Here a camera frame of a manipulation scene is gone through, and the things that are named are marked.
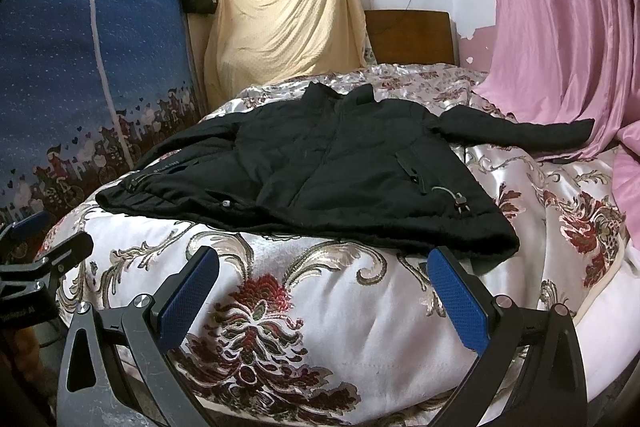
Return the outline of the black padded jacket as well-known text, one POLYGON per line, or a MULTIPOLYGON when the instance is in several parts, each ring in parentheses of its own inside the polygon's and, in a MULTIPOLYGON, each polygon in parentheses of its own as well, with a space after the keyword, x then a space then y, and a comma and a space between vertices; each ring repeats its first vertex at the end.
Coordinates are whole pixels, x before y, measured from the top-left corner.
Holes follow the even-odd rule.
POLYGON ((365 84, 339 94, 311 83, 301 98, 215 117, 157 144, 133 174, 96 195, 111 213, 189 220, 228 231, 356 241, 500 262, 514 228, 454 153, 515 146, 576 150, 591 120, 514 124, 458 105, 433 114, 377 100, 365 84))

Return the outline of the floral satin bedspread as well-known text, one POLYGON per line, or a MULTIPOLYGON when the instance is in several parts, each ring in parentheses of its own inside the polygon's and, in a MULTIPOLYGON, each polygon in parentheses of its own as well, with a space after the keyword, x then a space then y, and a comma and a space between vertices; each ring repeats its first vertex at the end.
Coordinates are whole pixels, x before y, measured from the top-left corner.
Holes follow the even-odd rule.
MULTIPOLYGON (((614 150, 565 165, 491 145, 461 158, 521 241, 513 258, 480 269, 484 284, 524 307, 567 306, 590 397, 620 388, 637 351, 617 347, 620 335, 598 305, 616 275, 632 268, 613 196, 614 150)), ((155 291, 202 246, 218 251, 219 280, 177 367, 222 419, 419 425, 474 359, 416 258, 331 239, 111 215, 93 199, 58 221, 44 247, 77 232, 90 234, 93 252, 58 290, 64 321, 83 301, 119 307, 155 291)))

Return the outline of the blue fabric wardrobe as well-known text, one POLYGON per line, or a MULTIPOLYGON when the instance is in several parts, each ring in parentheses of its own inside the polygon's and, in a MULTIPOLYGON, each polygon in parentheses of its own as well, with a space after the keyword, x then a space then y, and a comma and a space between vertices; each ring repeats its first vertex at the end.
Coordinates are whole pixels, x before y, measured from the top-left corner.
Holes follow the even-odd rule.
POLYGON ((179 0, 2 0, 3 222, 66 215, 198 117, 179 0))

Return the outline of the pink curtain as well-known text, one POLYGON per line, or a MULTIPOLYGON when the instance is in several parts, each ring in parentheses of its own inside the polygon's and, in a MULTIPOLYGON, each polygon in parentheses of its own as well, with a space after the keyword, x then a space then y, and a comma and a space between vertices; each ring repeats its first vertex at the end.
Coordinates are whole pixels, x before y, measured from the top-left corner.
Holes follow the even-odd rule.
POLYGON ((591 118, 579 150, 620 144, 615 202, 639 237, 639 0, 496 0, 496 41, 480 93, 517 120, 591 118))

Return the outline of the wooden headboard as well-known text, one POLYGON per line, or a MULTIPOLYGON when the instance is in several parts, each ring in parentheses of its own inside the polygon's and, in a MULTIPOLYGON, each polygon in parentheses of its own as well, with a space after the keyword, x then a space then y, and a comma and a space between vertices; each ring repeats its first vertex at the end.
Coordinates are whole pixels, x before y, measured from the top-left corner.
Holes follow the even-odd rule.
POLYGON ((367 31, 379 63, 456 64, 449 14, 425 10, 367 10, 367 31))

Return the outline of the yellow hanging sheet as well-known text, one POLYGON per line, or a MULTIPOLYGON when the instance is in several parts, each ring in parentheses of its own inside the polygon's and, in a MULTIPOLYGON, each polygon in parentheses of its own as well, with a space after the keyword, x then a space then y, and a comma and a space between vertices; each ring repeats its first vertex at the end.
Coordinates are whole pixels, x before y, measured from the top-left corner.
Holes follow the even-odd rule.
POLYGON ((210 108, 247 87, 367 65, 361 0, 218 0, 204 55, 210 108))

